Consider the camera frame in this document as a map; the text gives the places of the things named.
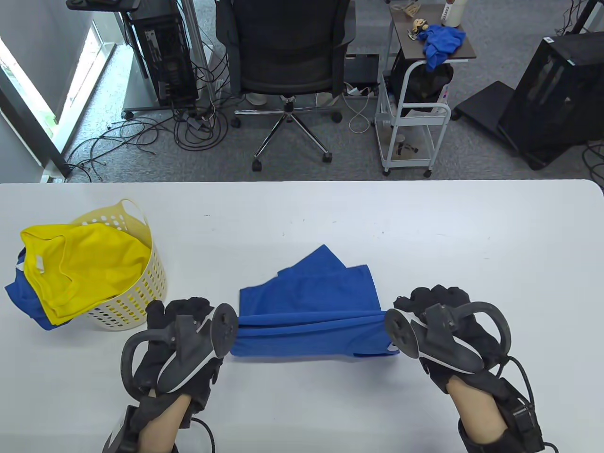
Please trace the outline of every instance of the floor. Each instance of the floor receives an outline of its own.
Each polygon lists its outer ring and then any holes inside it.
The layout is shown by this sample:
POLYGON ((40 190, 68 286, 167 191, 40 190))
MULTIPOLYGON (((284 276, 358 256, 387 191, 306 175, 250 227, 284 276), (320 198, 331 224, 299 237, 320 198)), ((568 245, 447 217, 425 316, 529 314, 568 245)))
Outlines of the floor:
MULTIPOLYGON (((214 35, 213 0, 196 0, 200 25, 209 37, 214 35)), ((378 53, 384 46, 389 24, 388 6, 383 0, 356 0, 357 38, 349 53, 378 53)), ((515 87, 535 49, 544 36, 562 25, 568 0, 481 0, 471 2, 464 16, 478 59, 456 67, 449 104, 468 98, 496 80, 515 87)), ((72 149, 79 142, 104 132, 120 120, 131 52, 119 48, 108 65, 90 102, 72 149)), ((373 112, 370 103, 367 112, 373 112)), ((342 105, 344 121, 310 115, 307 125, 333 152, 333 162, 323 164, 321 153, 302 131, 287 124, 263 155, 263 171, 251 171, 252 154, 268 134, 275 118, 243 119, 241 129, 229 130, 226 139, 204 152, 186 152, 176 147, 171 134, 162 133, 152 147, 155 155, 136 147, 123 147, 102 158, 97 165, 103 181, 316 181, 386 179, 378 156, 373 130, 356 135, 347 123, 353 114, 342 105)), ((166 119, 171 114, 146 116, 166 119)), ((109 149, 103 143, 99 152, 109 149)), ((451 123, 435 164, 432 179, 559 179, 588 178, 581 160, 581 148, 571 149, 546 169, 530 170, 499 142, 472 127, 466 120, 451 123)), ((77 151, 72 161, 88 157, 88 148, 77 151)), ((422 179, 423 170, 393 170, 388 179, 422 179)), ((71 181, 85 182, 87 176, 76 170, 71 181)))

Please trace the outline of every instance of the black bag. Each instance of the black bag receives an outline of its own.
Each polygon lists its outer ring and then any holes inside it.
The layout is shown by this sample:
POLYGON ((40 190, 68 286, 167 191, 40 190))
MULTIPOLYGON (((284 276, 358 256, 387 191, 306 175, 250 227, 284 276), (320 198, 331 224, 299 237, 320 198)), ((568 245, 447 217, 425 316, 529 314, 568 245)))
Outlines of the black bag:
MULTIPOLYGON (((400 102, 400 90, 403 88, 403 79, 409 66, 415 61, 405 60, 402 50, 399 50, 392 72, 390 74, 390 89, 396 99, 400 102)), ((409 77, 407 91, 405 93, 406 103, 436 102, 439 100, 443 87, 453 80, 453 66, 443 64, 436 67, 433 72, 426 70, 426 65, 415 68, 409 77)), ((411 109, 403 109, 401 116, 404 117, 411 109)), ((421 112, 429 112, 432 107, 426 109, 414 109, 421 112)))

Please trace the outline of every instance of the bottle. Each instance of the bottle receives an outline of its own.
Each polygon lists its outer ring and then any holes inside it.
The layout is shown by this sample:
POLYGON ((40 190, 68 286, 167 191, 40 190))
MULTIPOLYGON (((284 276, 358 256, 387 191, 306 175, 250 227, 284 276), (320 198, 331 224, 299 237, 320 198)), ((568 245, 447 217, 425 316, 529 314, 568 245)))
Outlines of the bottle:
POLYGON ((466 9, 467 0, 446 0, 445 9, 440 20, 446 27, 459 27, 466 9))

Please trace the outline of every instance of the white cart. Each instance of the white cart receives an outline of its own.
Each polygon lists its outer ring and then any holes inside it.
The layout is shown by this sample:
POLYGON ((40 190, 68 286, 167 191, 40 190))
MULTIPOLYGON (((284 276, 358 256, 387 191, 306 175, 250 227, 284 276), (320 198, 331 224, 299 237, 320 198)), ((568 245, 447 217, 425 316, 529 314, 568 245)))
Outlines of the white cart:
MULTIPOLYGON (((379 71, 379 95, 377 98, 377 109, 374 117, 374 126, 377 136, 377 145, 379 148, 380 159, 384 167, 384 175, 390 174, 390 169, 401 167, 421 167, 426 168, 424 177, 429 178, 432 175, 432 168, 436 157, 439 154, 442 145, 447 124, 451 118, 451 108, 446 103, 446 99, 441 102, 433 103, 404 103, 409 77, 414 69, 426 64, 423 54, 423 43, 411 40, 407 31, 412 27, 412 19, 407 17, 401 10, 393 9, 396 4, 390 7, 391 21, 388 30, 388 41, 386 52, 382 59, 382 68, 379 71), (413 61, 409 66, 403 79, 402 89, 400 90, 399 104, 395 111, 392 111, 388 100, 388 92, 384 77, 390 75, 388 62, 390 57, 396 57, 396 53, 391 53, 391 43, 393 31, 396 33, 403 51, 405 59, 413 61), (401 117, 403 109, 431 108, 430 112, 418 112, 411 110, 409 114, 401 117), (439 127, 436 144, 432 137, 433 130, 430 126, 439 127), (405 140, 397 142, 397 134, 404 135, 405 140)), ((418 18, 423 18, 429 24, 440 23, 441 5, 423 5, 418 18)), ((445 63, 468 63, 470 59, 476 58, 469 39, 457 52, 451 56, 445 63)))

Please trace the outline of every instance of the yellow laundry basket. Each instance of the yellow laundry basket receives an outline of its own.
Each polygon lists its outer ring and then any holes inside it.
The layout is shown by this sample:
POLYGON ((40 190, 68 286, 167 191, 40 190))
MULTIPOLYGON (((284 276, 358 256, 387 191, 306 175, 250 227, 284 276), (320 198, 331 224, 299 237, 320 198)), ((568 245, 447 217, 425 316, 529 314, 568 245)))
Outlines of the yellow laundry basket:
POLYGON ((136 237, 151 249, 149 262, 141 278, 124 294, 101 303, 88 312, 87 317, 91 321, 108 330, 127 330, 140 326, 146 321, 145 308, 147 305, 155 299, 163 300, 167 292, 164 266, 153 243, 149 223, 144 216, 144 222, 142 222, 129 215, 124 209, 125 202, 131 203, 138 209, 134 202, 123 199, 115 206, 94 210, 71 222, 73 225, 104 223, 136 237))

